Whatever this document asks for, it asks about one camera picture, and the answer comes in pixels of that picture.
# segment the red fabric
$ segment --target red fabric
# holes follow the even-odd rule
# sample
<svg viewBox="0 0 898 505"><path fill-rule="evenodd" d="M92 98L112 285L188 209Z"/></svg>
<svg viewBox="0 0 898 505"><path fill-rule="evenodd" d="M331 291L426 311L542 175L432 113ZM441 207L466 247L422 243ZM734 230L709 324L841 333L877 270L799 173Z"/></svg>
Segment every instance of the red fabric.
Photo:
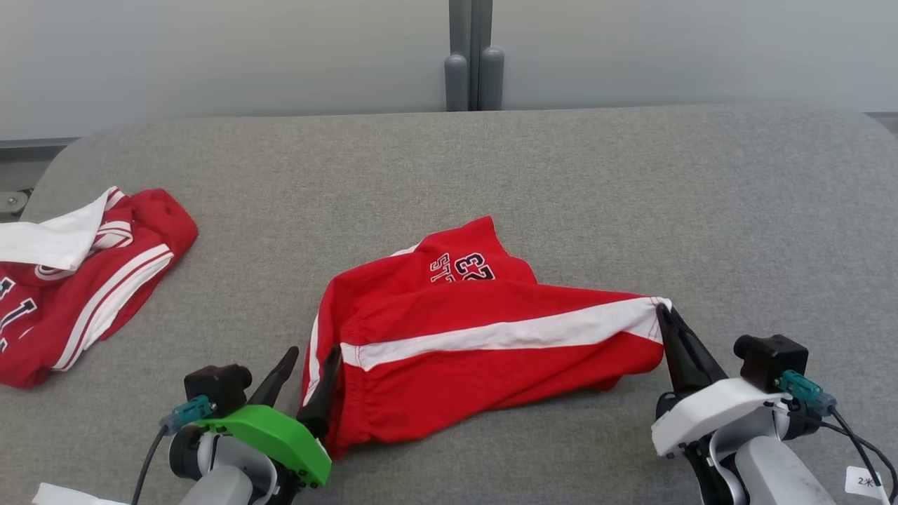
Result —
<svg viewBox="0 0 898 505"><path fill-rule="evenodd" d="M438 278L446 254L450 269ZM487 279L462 282L465 275ZM304 400L309 359L323 363L341 345L327 440L340 459L371 439L421 439L477 412L607 390L660 362L660 303L669 302L537 284L484 217L330 283L306 356ZM602 331L607 338L591 341Z"/></svg>
<svg viewBox="0 0 898 505"><path fill-rule="evenodd" d="M8 287L0 297L0 320L14 316L0 329L0 383L30 388L44 382L51 369L70 367L89 340L107 339L140 309L197 235L196 224L167 192L146 190L122 196L103 213L91 254L77 270L0 262L0 282ZM130 296L115 291L142 267L165 260L168 264ZM29 300L34 309L16 315L22 304L31 306ZM103 330L100 313L113 305L119 310ZM79 326L79 318L88 324Z"/></svg>

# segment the white wall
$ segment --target white wall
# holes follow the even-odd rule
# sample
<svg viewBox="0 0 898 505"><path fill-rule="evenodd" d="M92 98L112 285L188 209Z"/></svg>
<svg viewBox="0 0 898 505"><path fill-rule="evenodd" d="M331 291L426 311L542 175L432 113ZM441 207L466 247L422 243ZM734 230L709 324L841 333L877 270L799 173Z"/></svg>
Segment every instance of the white wall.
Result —
<svg viewBox="0 0 898 505"><path fill-rule="evenodd" d="M898 111L894 0L495 0L505 109L795 98Z"/></svg>
<svg viewBox="0 0 898 505"><path fill-rule="evenodd" d="M445 110L445 0L3 0L0 140Z"/></svg>

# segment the teal connector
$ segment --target teal connector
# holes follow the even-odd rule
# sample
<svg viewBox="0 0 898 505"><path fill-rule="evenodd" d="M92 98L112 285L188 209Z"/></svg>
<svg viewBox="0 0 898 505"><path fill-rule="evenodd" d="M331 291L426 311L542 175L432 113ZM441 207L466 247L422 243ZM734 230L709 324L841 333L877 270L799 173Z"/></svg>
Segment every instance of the teal connector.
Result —
<svg viewBox="0 0 898 505"><path fill-rule="evenodd" d="M167 435L174 435L181 428L203 419L214 410L215 406L204 394L201 394L189 402L175 407L171 414L159 421L159 426L166 428Z"/></svg>
<svg viewBox="0 0 898 505"><path fill-rule="evenodd" d="M786 370L783 372L778 386L786 393L803 400L808 407L822 416L830 415L830 407L836 406L835 396L824 393L823 388L796 371Z"/></svg>

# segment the black cable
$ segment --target black cable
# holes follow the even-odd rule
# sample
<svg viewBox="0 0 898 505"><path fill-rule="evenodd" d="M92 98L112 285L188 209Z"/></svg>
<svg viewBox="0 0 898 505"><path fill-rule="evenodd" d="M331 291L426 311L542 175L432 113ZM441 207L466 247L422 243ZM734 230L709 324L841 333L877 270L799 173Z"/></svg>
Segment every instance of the black cable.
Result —
<svg viewBox="0 0 898 505"><path fill-rule="evenodd" d="M845 430L845 433L848 434L848 438L851 439L851 443L854 444L854 448L858 450L860 453L860 458L864 460L864 466L867 467L867 470L870 472L870 478L873 479L873 484L876 487L882 487L883 483L879 482L879 476L876 475L876 470L873 469L873 463L870 463L870 456L867 456L867 451L864 450L864 447L860 445L860 440L858 440L858 436L854 434L854 431L851 431L848 423L841 417L839 411L836 410L834 405L830 405L830 414L832 417L839 422L842 428Z"/></svg>
<svg viewBox="0 0 898 505"><path fill-rule="evenodd" d="M819 421L813 417L801 415L798 412L789 412L788 416L798 418L804 422L815 424L815 425L821 426L823 428L828 428L830 430L835 431L836 433L840 433L840 434L848 437L848 432L843 430L842 428L836 426L835 424L830 424L829 422ZM880 461L883 462L883 465L885 465L885 467L889 469L889 474L892 476L892 491L889 493L889 503L894 503L895 497L896 497L896 495L898 495L898 487L896 487L896 485L898 485L898 472L895 471L894 465L892 465L892 462L889 461L888 457L885 457L885 454L883 454L883 451L879 450L878 448L876 448L876 446L874 446L870 442L867 442L866 440L862 439L861 437L858 437L857 435L855 435L855 437L858 438L858 442L860 442L860 445L862 445L862 446L870 449L874 453L876 453L876 455L879 456Z"/></svg>
<svg viewBox="0 0 898 505"><path fill-rule="evenodd" d="M163 440L163 437L167 432L168 427L162 426L159 429L159 433L156 434L156 438L153 440L153 445L150 446L150 451L146 453L144 467L140 469L140 475L137 477L137 486L134 488L134 498L131 499L131 505L137 505L137 500L140 499L140 491L144 489L144 479L146 479L146 472L150 469L150 462L153 461L153 454L156 453L156 449L159 447L159 442Z"/></svg>

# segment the gray table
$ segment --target gray table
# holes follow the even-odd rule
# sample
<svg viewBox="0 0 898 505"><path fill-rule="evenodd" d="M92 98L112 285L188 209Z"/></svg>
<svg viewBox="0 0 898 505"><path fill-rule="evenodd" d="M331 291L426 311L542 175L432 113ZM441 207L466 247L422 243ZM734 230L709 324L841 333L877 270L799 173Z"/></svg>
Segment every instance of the gray table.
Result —
<svg viewBox="0 0 898 505"><path fill-rule="evenodd" d="M898 142L860 114L771 104L182 120L79 140L25 218L112 184L166 188L199 239L72 371L0 390L2 503L27 503L41 481L129 499L184 374L237 361L262 375L305 346L332 276L486 214L541 282L670 297L733 374L739 335L804 343L808 375L898 458ZM685 461L652 448L667 388L662 365L607 394L361 447L302 502L696 503ZM792 446L838 502L869 503L841 491L845 465L859 465L845 438ZM177 503L189 485L163 447L142 503Z"/></svg>

